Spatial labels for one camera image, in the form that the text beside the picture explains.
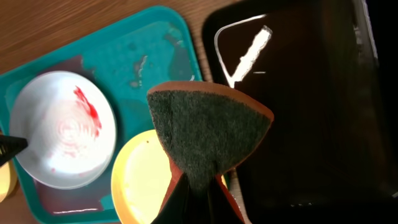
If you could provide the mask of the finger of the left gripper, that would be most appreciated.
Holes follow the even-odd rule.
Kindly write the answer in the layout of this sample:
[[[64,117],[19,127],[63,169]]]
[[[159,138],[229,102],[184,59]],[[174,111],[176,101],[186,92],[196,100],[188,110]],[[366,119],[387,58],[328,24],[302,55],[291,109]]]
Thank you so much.
[[[27,139],[0,135],[0,166],[10,161],[28,146]]]

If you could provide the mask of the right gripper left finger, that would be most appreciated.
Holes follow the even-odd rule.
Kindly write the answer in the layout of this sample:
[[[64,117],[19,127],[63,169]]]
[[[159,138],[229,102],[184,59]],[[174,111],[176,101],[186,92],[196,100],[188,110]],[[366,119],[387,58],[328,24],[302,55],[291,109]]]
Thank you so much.
[[[187,175],[183,174],[152,224],[198,223],[197,205],[198,199],[191,190]]]

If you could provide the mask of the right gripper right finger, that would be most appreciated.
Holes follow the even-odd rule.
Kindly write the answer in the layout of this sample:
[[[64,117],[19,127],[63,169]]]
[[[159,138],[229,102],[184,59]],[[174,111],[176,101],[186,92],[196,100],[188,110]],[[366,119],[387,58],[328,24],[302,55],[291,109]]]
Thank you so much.
[[[234,198],[221,181],[215,177],[200,197],[199,223],[244,224],[243,216]]]

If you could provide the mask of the green-rimmed plate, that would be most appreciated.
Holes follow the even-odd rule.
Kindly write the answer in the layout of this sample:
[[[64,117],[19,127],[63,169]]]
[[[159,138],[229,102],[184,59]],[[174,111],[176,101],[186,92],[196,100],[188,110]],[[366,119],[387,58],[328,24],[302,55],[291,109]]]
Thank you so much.
[[[17,184],[17,173],[13,161],[1,166],[0,173],[0,202],[4,201],[14,191]]]

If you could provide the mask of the light blue plate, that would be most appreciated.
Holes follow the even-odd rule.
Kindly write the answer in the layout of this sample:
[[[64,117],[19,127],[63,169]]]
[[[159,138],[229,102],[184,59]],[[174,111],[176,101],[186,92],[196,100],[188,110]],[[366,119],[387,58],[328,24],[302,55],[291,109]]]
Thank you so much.
[[[36,181],[70,190],[107,168],[116,146],[116,118],[100,89],[72,72],[39,75],[18,94],[9,134],[27,140],[16,159]]]

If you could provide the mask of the red sponge with green scourer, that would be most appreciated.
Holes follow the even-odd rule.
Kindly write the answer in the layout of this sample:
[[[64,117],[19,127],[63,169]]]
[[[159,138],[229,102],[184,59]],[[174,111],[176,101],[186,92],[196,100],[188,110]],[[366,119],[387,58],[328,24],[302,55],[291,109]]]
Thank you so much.
[[[197,213],[210,182],[245,161],[274,120],[269,108],[245,93],[210,82],[165,82],[148,91],[147,102],[161,146],[198,199]]]

